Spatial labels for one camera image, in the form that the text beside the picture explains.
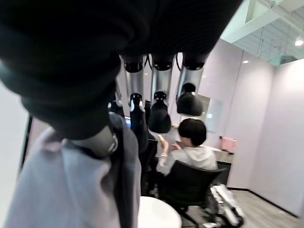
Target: chair backrest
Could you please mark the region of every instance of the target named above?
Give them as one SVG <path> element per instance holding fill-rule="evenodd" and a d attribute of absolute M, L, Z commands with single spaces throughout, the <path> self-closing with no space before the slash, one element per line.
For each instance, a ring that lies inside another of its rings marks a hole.
<path fill-rule="evenodd" d="M 204 170 L 176 161 L 161 182 L 160 194 L 184 205 L 200 205 L 211 183 L 224 170 Z"/>
<path fill-rule="evenodd" d="M 149 139 L 148 147 L 145 151 L 139 153 L 139 160 L 142 165 L 142 174 L 148 170 L 151 160 L 157 153 L 157 140 Z"/>

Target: recessed light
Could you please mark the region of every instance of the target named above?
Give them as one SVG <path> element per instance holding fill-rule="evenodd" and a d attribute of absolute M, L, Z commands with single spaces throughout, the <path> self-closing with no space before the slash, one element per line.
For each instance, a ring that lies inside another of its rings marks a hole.
<path fill-rule="evenodd" d="M 298 37 L 296 38 L 296 40 L 295 40 L 294 45 L 295 45 L 295 46 L 301 46 L 301 45 L 303 45 L 303 44 L 304 44 L 304 39 L 303 39 L 301 36 L 298 36 Z"/>

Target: cable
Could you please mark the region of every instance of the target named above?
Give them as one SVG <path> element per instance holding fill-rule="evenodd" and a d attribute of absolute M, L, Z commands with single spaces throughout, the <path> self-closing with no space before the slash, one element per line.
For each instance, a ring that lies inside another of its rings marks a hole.
<path fill-rule="evenodd" d="M 177 68 L 181 71 L 181 68 L 180 68 L 180 65 L 179 65 L 179 62 L 178 62 L 178 59 L 177 59 L 177 55 L 178 55 L 178 53 L 177 53 L 176 56 L 175 56 L 176 65 L 177 65 Z"/>

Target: table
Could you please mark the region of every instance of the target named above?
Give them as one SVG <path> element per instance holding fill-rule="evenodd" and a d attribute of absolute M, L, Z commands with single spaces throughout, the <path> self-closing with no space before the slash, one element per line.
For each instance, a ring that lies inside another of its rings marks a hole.
<path fill-rule="evenodd" d="M 181 217 L 169 204 L 141 196 L 138 228 L 181 228 Z"/>

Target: gray jacket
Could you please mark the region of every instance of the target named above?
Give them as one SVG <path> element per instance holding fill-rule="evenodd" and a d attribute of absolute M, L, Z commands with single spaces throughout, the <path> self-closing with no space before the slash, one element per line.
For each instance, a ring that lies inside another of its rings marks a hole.
<path fill-rule="evenodd" d="M 216 156 L 208 147 L 185 147 L 181 150 L 172 151 L 168 157 L 160 157 L 156 170 L 168 175 L 175 161 L 206 170 L 216 170 L 218 168 Z"/>
<path fill-rule="evenodd" d="M 137 227 L 137 140 L 121 117 L 110 119 L 120 146 L 102 160 L 52 128 L 40 136 L 19 177 L 4 228 Z"/>

